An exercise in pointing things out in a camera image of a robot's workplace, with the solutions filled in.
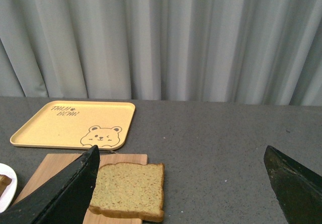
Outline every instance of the bread slice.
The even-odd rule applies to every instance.
[[[4,193],[6,187],[10,185],[12,182],[12,179],[9,178],[7,175],[0,175],[0,197]]]
[[[164,164],[107,164],[99,168],[89,210],[112,218],[163,220]]]

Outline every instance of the bread crust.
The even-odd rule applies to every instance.
[[[4,193],[6,187],[10,185],[12,182],[12,179],[9,178],[7,175],[0,175],[0,197]]]
[[[106,164],[103,165],[99,168],[99,170],[107,165],[117,165],[117,164],[122,164],[122,163],[127,163],[127,164],[133,164],[133,165],[141,165],[141,164],[136,164],[136,163],[128,163],[128,162],[119,162],[116,164]],[[149,164],[149,165],[157,165],[157,166],[162,166],[162,186],[161,186],[161,203],[159,205],[159,213],[158,214],[151,214],[149,212],[143,212],[143,211],[120,211],[120,210],[110,210],[110,209],[102,209],[99,206],[94,206],[90,204],[89,210],[94,213],[94,214],[102,214],[106,217],[110,218],[139,218],[142,220],[146,221],[153,221],[153,222],[161,222],[163,221],[164,218],[164,211],[162,210],[163,204],[164,204],[164,190],[163,190],[163,185],[164,185],[164,178],[165,178],[165,165],[163,163],[160,164]]]

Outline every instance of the white plate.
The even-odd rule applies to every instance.
[[[4,193],[0,197],[0,213],[2,213],[8,208],[14,198],[18,181],[15,171],[8,165],[0,164],[0,174],[7,175],[12,179],[12,182],[6,187]]]

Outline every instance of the wooden cutting board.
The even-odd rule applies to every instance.
[[[14,204],[31,194],[34,190],[48,181],[51,177],[65,168],[80,154],[48,154],[24,189],[21,191]],[[118,162],[131,162],[146,165],[147,155],[101,155],[100,166],[105,164],[116,164]],[[117,219],[96,215],[87,210],[83,224],[142,224],[141,219]]]

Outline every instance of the toast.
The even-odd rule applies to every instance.
[[[0,197],[4,193],[6,187],[10,185],[12,182],[12,179],[9,178],[7,175],[0,175]]]
[[[99,168],[89,210],[111,218],[163,220],[164,164],[107,164]]]

